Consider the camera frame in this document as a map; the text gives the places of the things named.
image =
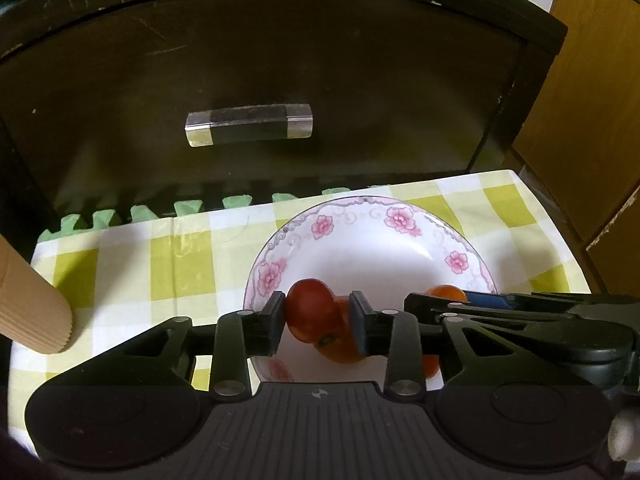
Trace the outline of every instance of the wooden cabinet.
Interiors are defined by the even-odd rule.
[[[54,218],[497,169],[566,33],[527,0],[26,0],[0,30],[0,186],[23,165]],[[190,112],[287,103],[311,137],[187,142]]]
[[[567,214],[608,291],[640,294],[632,279],[640,232],[630,228],[638,206],[603,232],[640,180],[640,4],[555,0],[552,14],[569,32],[514,148]]]

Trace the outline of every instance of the yellow-green checkered cloth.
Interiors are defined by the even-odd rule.
[[[589,291],[543,207],[507,170],[164,218],[42,242],[32,266],[68,299],[75,327],[72,345],[60,354],[40,355],[14,343],[12,436],[33,449],[24,407],[46,379],[169,317],[209,324],[241,309],[254,259],[277,228],[317,203],[358,194],[406,200],[448,222],[482,256],[499,292]],[[194,386],[207,388],[209,367],[210,358],[198,358]]]

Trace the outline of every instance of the white plate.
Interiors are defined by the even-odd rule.
[[[419,207],[379,196],[339,198],[313,206],[283,225],[249,274],[244,308],[261,310],[274,290],[317,278],[336,296],[361,290],[375,310],[402,310],[410,292],[435,285],[495,292],[476,250],[451,226]],[[252,358],[263,381],[383,383],[386,358],[329,361],[285,327],[273,358]]]

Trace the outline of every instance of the orange cherry tomato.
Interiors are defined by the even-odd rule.
[[[289,289],[285,320],[298,341],[313,343],[342,326],[340,306],[320,280],[300,280]]]
[[[429,290],[426,290],[425,294],[428,294],[429,296],[435,296],[436,298],[445,298],[446,300],[466,301],[466,294],[453,285],[433,286]],[[438,356],[423,355],[422,369],[424,370],[424,376],[427,379],[430,379],[435,374],[437,374],[438,370],[440,369],[440,361],[438,359]]]
[[[440,361],[437,355],[423,355],[422,369],[425,379],[431,379],[440,369]]]
[[[366,357],[358,353],[351,330],[344,325],[325,335],[320,341],[314,343],[314,346],[324,357],[334,363],[352,364]]]
[[[435,296],[436,298],[445,298],[446,300],[466,301],[466,294],[453,285],[432,286],[424,293],[429,296]]]

